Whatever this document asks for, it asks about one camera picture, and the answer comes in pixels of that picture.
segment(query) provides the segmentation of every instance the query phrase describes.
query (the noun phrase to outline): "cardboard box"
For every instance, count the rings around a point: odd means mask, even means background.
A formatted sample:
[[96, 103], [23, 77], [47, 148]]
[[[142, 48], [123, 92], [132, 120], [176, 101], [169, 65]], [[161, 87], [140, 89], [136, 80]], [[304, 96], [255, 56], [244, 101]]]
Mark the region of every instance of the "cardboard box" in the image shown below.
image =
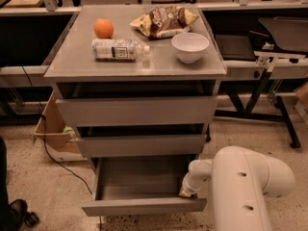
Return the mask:
[[35, 130], [36, 139], [45, 140], [48, 152], [57, 161], [85, 160], [76, 143], [74, 133], [64, 133], [65, 123], [56, 105], [57, 97], [51, 94]]
[[296, 89], [295, 94], [299, 99], [295, 109], [308, 126], [308, 82]]

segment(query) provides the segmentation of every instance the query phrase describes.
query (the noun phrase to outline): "cabinet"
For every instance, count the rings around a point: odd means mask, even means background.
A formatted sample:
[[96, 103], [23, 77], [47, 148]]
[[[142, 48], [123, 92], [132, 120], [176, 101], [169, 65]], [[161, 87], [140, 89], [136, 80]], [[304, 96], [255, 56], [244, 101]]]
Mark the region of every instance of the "cabinet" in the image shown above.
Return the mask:
[[[202, 152], [226, 74], [201, 13], [192, 31], [210, 47], [195, 64], [181, 63], [170, 38], [149, 40], [129, 23], [153, 5], [88, 6], [78, 15], [45, 74], [67, 125], [73, 127], [95, 174], [88, 216], [202, 211], [206, 199], [178, 196], [188, 163]], [[98, 62], [93, 23], [109, 18], [114, 39], [150, 46], [147, 59]]]

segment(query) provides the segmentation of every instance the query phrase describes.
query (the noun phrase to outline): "shoe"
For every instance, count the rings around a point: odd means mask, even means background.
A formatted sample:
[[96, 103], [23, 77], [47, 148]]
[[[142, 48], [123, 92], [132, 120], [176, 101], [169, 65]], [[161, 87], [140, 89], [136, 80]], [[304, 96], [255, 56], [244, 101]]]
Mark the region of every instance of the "shoe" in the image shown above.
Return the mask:
[[25, 200], [17, 199], [9, 206], [11, 213], [14, 216], [15, 226], [13, 231], [18, 231], [25, 220], [28, 205]]

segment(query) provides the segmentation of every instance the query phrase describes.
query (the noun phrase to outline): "black pants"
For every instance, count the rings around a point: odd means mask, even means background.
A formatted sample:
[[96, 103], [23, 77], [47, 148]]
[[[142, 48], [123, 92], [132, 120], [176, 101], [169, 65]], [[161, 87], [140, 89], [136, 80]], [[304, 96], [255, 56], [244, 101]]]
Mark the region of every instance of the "black pants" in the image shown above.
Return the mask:
[[15, 226], [15, 218], [9, 208], [7, 192], [7, 147], [0, 136], [0, 231]]

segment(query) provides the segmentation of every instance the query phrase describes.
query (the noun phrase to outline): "orange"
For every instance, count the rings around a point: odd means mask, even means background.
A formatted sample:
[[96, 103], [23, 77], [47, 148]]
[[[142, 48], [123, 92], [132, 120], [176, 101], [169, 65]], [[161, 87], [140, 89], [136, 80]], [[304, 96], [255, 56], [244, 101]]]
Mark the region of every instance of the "orange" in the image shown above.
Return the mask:
[[94, 32], [100, 39], [110, 39], [114, 34], [114, 25], [109, 19], [98, 18], [94, 22]]

